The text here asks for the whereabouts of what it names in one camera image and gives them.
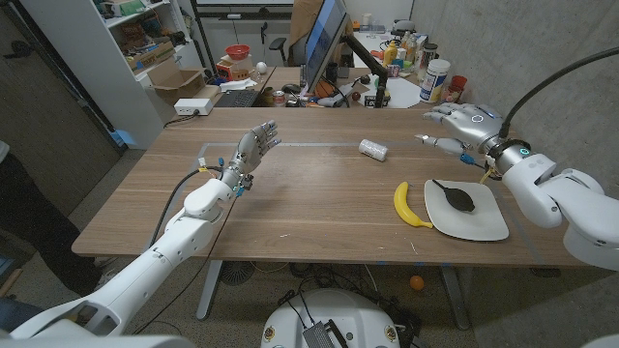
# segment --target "gray wall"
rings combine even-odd
[[[507,115],[552,73],[619,45],[615,0],[415,0],[418,32],[438,44],[450,75],[468,78],[463,99]],[[558,168],[580,169],[619,198],[619,56],[546,87],[512,124]]]

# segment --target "white container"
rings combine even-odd
[[[406,48],[398,48],[398,53],[396,53],[396,59],[404,60],[406,58]]]
[[[368,155],[375,160],[384,161],[387,156],[387,151],[389,151],[387,147],[376,144],[375,142],[367,139],[364,139],[361,144],[359,144],[359,152]]]
[[[361,25],[369,25],[371,14],[361,14]]]
[[[445,83],[445,77],[452,64],[444,59],[432,59],[427,65],[426,77],[421,84],[419,94],[422,102],[438,102]]]

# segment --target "cardboard box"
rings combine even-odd
[[[250,77],[253,73],[253,62],[251,54],[242,60],[233,60],[229,55],[221,58],[221,61],[215,65],[217,75],[225,78],[227,81],[240,81]]]
[[[178,69],[174,59],[168,59],[148,72],[157,95],[170,105],[181,98],[192,98],[205,85],[204,68]]]
[[[174,45],[170,42],[160,43],[150,51],[137,54],[129,61],[133,74],[139,74],[155,64],[161,63],[174,54]]]

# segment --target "black spatula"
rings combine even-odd
[[[432,180],[433,183],[438,185],[445,192],[445,197],[449,204],[452,207],[458,209],[461,212],[472,212],[475,210],[475,204],[473,204],[473,199],[468,193],[464,192],[459,188],[445,188],[440,185],[436,180]]]

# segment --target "power strip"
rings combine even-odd
[[[193,115],[195,110],[198,110],[198,115],[208,115],[213,109],[213,103],[210,99],[180,99],[174,108],[180,116]]]

